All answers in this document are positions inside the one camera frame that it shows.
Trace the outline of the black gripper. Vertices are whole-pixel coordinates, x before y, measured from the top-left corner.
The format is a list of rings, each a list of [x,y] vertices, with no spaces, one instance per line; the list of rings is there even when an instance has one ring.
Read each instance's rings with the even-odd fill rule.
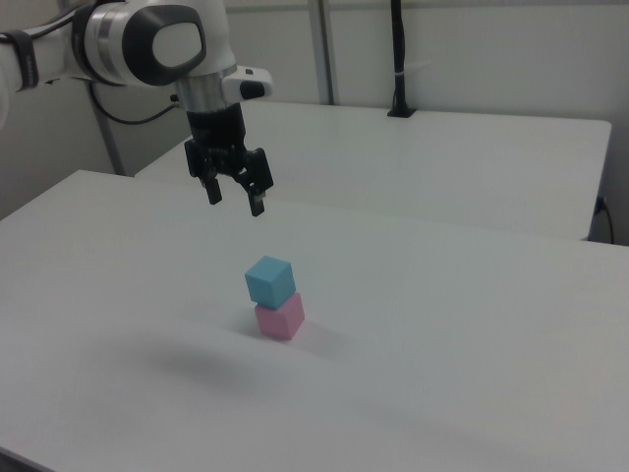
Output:
[[[218,173],[232,176],[245,189],[251,214],[264,212],[265,193],[273,178],[262,148],[247,150],[246,127],[240,104],[208,113],[188,112],[192,138],[185,142],[190,174],[200,178],[208,201],[222,201]]]

